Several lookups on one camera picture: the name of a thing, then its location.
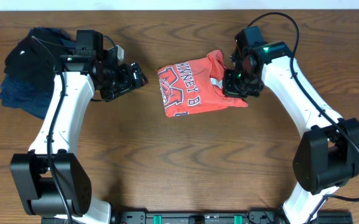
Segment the red t-shirt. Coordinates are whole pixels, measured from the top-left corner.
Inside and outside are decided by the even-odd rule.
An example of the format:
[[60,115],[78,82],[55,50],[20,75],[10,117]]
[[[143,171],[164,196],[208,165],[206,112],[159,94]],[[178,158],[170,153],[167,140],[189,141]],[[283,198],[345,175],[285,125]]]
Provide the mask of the red t-shirt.
[[223,94],[225,69],[223,53],[214,50],[204,58],[167,65],[158,70],[166,116],[247,107],[247,102]]

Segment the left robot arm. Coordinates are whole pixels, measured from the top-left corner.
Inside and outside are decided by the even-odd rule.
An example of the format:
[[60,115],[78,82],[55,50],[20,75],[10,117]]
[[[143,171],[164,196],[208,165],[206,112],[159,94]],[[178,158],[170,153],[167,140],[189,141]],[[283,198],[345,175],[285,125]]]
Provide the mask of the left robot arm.
[[138,63],[95,56],[63,55],[42,127],[25,154],[14,154],[10,170],[24,211],[46,223],[120,223],[113,206],[93,196],[78,160],[85,111],[96,90],[111,101],[148,83]]

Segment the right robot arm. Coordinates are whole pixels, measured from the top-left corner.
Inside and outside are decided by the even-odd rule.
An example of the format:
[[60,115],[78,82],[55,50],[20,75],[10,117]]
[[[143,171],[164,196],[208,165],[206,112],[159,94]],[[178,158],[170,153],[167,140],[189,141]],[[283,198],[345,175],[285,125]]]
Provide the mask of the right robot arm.
[[301,137],[292,162],[297,184],[276,222],[318,222],[327,199],[359,174],[359,122],[344,119],[322,99],[284,42],[237,43],[231,61],[235,69],[225,72],[224,94],[257,97],[269,88]]

